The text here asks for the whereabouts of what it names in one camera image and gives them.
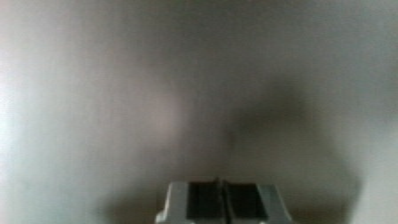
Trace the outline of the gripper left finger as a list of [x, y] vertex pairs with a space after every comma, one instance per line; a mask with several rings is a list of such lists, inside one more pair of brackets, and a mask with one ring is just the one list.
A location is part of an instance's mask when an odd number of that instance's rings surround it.
[[155, 224], [225, 224], [221, 189], [212, 182], [173, 182]]

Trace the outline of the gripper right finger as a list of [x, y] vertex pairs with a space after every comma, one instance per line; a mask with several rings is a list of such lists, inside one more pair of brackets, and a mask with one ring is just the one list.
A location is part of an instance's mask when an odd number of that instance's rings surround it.
[[274, 185], [225, 185], [228, 224], [294, 224], [283, 197]]

